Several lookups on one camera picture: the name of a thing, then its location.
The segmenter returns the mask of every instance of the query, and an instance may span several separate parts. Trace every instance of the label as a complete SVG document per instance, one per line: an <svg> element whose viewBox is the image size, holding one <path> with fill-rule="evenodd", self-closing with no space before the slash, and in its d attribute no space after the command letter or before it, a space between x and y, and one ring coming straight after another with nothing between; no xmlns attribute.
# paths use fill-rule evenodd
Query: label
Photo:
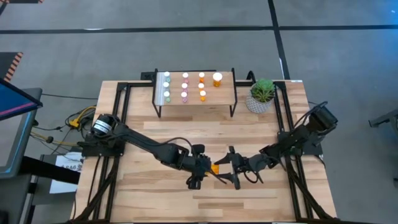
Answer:
<svg viewBox="0 0 398 224"><path fill-rule="evenodd" d="M107 123L105 123L104 121L96 120L95 123L101 125L104 128L106 128L108 131L110 129L112 129L112 127L110 125L108 125Z"/></svg>
<svg viewBox="0 0 398 224"><path fill-rule="evenodd" d="M108 131L109 131L108 129L106 129L106 128L102 127L101 125L98 125L98 124L94 125L94 128L104 132L105 134L107 134Z"/></svg>

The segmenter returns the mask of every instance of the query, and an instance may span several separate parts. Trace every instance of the white cap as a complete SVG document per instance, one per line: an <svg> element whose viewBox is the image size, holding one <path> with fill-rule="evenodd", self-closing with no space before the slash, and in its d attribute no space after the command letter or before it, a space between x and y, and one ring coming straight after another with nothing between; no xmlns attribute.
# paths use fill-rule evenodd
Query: white cap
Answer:
<svg viewBox="0 0 398 224"><path fill-rule="evenodd" d="M223 75L220 72L216 72L213 74L213 79L216 81L220 81L223 79Z"/></svg>

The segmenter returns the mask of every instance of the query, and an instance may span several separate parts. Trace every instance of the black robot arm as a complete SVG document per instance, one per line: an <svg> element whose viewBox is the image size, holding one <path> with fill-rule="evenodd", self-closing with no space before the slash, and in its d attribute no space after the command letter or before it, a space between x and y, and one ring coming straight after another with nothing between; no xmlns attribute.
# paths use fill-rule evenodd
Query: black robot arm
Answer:
<svg viewBox="0 0 398 224"><path fill-rule="evenodd" d="M191 150L171 143L176 139L183 139L188 142ZM130 129L127 125L121 123L117 117L110 114L102 114L98 117L86 141L80 142L80 146L83 147L83 152L85 148L93 147L112 150L126 142L153 154L165 166L190 172L192 175L187 179L189 189L200 189L201 181L206 177L207 172L215 175L211 170L210 158L204 155L204 145L192 145L184 138L173 138L166 142L157 142Z"/></svg>
<svg viewBox="0 0 398 224"><path fill-rule="evenodd" d="M266 146L260 150L259 154L252 157L243 157L236 153L233 146L229 147L229 153L215 162L215 164L231 163L233 172L227 174L219 174L218 177L231 181L235 189L240 189L240 181L238 174L243 173L248 181L256 183L258 180L263 183L259 171L275 167L281 163L283 156L289 156L301 151L304 147L316 147L327 133L336 128L337 119L325 107L326 102L321 103L307 112L300 118L297 124L303 120L303 123L309 118L308 124L300 124L291 132L287 133L279 139L279 142ZM312 197L308 189L301 183L297 173L293 167L284 167L286 172L302 191L304 197L310 202L314 211L320 218L332 219L322 208L317 204L316 200ZM246 173L252 172L256 176L256 180L251 180Z"/></svg>

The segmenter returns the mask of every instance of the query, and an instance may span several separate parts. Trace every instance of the gray floor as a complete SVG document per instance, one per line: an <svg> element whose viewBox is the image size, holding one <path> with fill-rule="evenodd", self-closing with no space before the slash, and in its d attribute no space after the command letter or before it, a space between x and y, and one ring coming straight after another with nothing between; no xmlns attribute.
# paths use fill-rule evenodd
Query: gray floor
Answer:
<svg viewBox="0 0 398 224"><path fill-rule="evenodd" d="M397 1L274 0L281 26L398 24ZM46 0L8 5L0 29L271 26L267 1ZM308 99L329 101L339 125L323 142L337 214L344 220L396 223L398 139L368 119L398 108L398 30L282 31L291 79ZM0 51L24 52L13 84L96 97L103 80L134 80L141 71L235 67L243 78L281 79L273 31L151 34L0 35ZM43 127L95 101L43 96ZM52 133L55 138L64 133ZM80 140L72 133L68 141ZM26 154L50 151L30 141ZM34 223L65 221L72 201L37 209Z"/></svg>

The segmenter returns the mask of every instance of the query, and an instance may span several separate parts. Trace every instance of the computer screen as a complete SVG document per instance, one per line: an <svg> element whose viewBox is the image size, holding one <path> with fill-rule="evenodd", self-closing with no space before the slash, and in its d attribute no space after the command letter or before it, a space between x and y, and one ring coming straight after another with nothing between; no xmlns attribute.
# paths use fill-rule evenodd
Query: computer screen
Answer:
<svg viewBox="0 0 398 224"><path fill-rule="evenodd" d="M39 100L0 79L0 121L42 106Z"/></svg>

